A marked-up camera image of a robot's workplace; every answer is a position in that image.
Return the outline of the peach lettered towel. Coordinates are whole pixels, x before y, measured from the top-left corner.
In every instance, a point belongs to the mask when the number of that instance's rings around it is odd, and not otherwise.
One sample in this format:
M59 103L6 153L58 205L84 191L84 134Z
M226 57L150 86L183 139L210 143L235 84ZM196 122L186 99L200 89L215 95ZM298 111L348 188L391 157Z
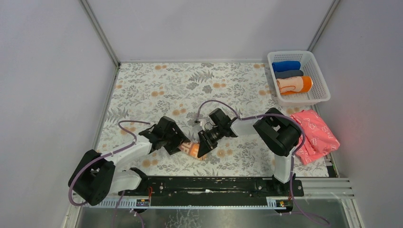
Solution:
M196 158L200 161L203 161L206 159L207 155L204 155L202 157L198 157L198 152L199 152L199 147L200 144L199 143L194 143L194 142L184 142L183 144L181 144L179 146L180 151L182 151L183 153Z

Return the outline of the orange cartoon towel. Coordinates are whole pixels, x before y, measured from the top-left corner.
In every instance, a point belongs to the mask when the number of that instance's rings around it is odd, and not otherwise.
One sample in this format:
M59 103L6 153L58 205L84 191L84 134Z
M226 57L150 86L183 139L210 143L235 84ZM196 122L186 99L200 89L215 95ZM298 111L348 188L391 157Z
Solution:
M276 80L281 95L307 93L313 86L309 76L295 76Z

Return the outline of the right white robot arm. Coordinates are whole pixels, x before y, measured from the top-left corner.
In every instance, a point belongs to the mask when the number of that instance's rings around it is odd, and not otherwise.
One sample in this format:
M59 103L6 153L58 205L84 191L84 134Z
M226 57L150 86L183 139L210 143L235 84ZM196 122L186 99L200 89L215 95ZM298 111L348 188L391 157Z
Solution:
M218 145L223 137L236 138L244 135L259 135L269 150L274 153L276 166L273 177L282 184L292 179L292 153L298 147L302 136L301 127L291 118L283 115L278 109L270 108L265 114L250 117L246 120L230 118L221 109L217 108L209 114L213 126L209 130L201 130L199 136L200 158Z

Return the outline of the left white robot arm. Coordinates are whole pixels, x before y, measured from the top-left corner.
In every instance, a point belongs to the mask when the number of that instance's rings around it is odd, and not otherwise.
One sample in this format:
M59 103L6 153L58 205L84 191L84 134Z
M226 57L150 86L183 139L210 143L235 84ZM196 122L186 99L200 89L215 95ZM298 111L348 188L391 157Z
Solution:
M129 162L164 148L169 154L180 151L183 143L190 140L176 122L163 116L159 122L135 134L124 127L121 129L133 139L107 153L87 151L68 181L68 200L73 206L90 204L95 206L109 194L124 190L136 190L143 182L138 171L122 168Z

